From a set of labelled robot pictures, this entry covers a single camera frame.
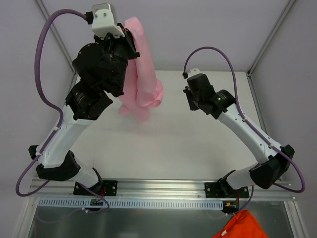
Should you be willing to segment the pink t shirt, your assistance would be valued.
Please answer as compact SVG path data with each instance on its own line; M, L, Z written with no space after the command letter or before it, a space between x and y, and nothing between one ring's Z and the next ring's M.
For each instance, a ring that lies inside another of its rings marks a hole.
M128 61L124 94L118 97L122 105L118 111L120 115L133 115L137 121L146 122L151 115L151 109L162 103L163 85L157 78L145 31L139 19L127 19L124 28L132 34L140 56Z

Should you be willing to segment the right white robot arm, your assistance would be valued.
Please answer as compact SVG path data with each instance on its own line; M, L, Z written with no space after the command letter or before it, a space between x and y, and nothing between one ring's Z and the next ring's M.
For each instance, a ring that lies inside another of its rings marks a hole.
M252 130L253 122L240 113L234 96L226 90L216 92L208 77L198 69L192 69L187 76L186 94L190 110L202 110L227 126L251 151L257 163L241 170L232 170L218 182L216 189L220 195L231 197L246 186L257 185L270 188L289 168L290 163L280 154L290 158L295 154L290 145L281 146L260 128Z

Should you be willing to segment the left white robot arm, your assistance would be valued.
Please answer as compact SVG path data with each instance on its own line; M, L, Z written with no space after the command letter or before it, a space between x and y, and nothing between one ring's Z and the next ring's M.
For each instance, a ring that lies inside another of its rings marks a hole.
M80 163L70 148L113 103L108 94L114 97L124 94L128 61L140 56L131 33L126 29L118 38L107 33L104 39L97 35L94 39L95 42L85 45L72 62L80 80L66 96L63 118L52 130L53 135L41 145L29 148L31 157L39 162L36 167L39 178L53 181L72 179L91 195L100 194L103 180L95 168Z

